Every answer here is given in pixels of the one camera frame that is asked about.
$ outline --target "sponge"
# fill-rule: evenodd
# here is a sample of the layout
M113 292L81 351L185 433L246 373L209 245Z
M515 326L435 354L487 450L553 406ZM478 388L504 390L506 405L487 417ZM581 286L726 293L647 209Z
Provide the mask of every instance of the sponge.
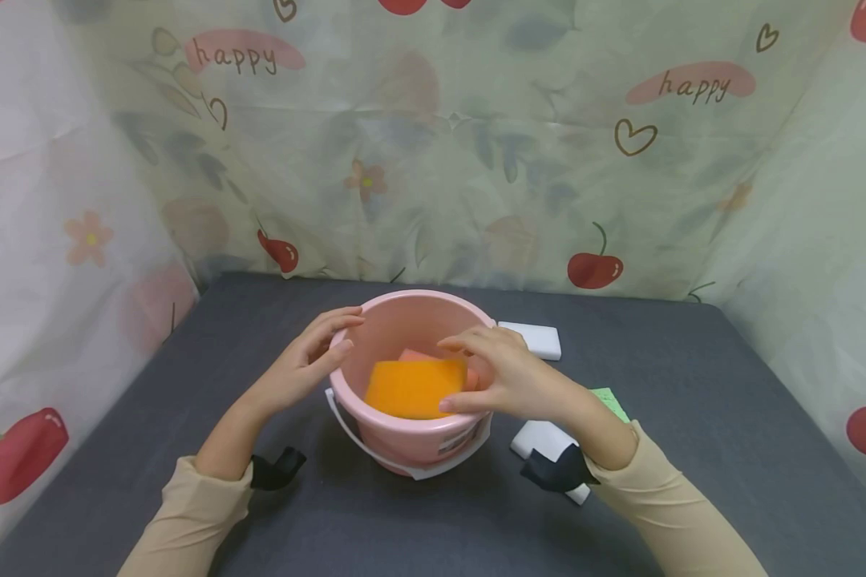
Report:
M439 402L462 390L466 370L462 359L380 361L372 369L364 401L391 417L449 417L439 411Z
M435 357L429 356L429 354L423 354L414 351L414 349L404 349L401 352L401 357L398 357L399 361L434 361L437 360ZM468 370L468 375L465 377L465 390L477 390L478 389L478 373L474 369Z

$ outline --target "person's left hand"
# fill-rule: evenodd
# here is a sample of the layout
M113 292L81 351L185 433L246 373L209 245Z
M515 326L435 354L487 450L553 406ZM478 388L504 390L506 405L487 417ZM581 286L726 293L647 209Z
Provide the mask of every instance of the person's left hand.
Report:
M247 389L241 401L271 415L304 399L352 350L350 340L330 350L328 346L338 330L362 324L365 318L360 313L361 306L347 306L320 314Z

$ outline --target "white curtain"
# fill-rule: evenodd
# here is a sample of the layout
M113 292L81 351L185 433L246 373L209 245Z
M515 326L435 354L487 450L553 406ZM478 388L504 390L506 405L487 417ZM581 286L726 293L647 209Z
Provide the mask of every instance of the white curtain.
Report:
M184 267L719 305L866 482L866 0L0 1L0 536Z

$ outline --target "white block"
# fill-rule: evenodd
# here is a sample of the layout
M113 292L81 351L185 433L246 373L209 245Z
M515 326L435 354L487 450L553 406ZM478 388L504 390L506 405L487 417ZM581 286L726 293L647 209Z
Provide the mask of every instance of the white block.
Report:
M522 334L529 351L536 357L547 361L556 361L561 358L561 341L558 339L558 329L555 327L504 321L496 323L496 325Z
M571 444L577 445L571 436L549 421L527 421L523 429L516 434L510 443L510 448L524 459L528 459L532 450L538 450L550 461L558 461L562 452ZM575 490L565 493L578 505L583 505L590 495L590 487L580 485Z

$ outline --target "bucket handle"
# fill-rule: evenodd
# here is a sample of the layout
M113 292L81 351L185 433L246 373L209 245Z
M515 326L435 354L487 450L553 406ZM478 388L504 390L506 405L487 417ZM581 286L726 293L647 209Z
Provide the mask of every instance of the bucket handle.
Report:
M334 416L337 418L337 421L340 422L340 426L343 427L343 430L346 431L349 438L353 439L353 442L358 445L358 447L362 450L366 451L366 454L370 455L374 460L378 462L382 462L387 466L395 469L400 469L404 472L407 472L415 481L422 481L424 479L434 478L434 476L438 474L445 473L450 469L459 466L462 464L465 459L471 457L471 454L474 454L475 451L481 448L483 444L490 437L490 422L492 421L492 414L488 414L487 417L484 418L482 424L482 430L477 433L477 438L475 441L471 442L468 447L465 447L464 450L460 451L459 454L452 457L451 459L443 462L439 462L435 464L435 466L429 469L420 469L416 467L408 467L403 466L400 462L393 462L390 459L386 459L385 457L377 454L376 451L366 447L366 443L362 442L362 439L356 437L353 430L350 430L350 427L346 424L346 421L343 421L343 416L340 414L340 409L337 408L337 402L334 398L334 389L325 389L324 394L327 395L327 402L330 405L330 411L334 412Z

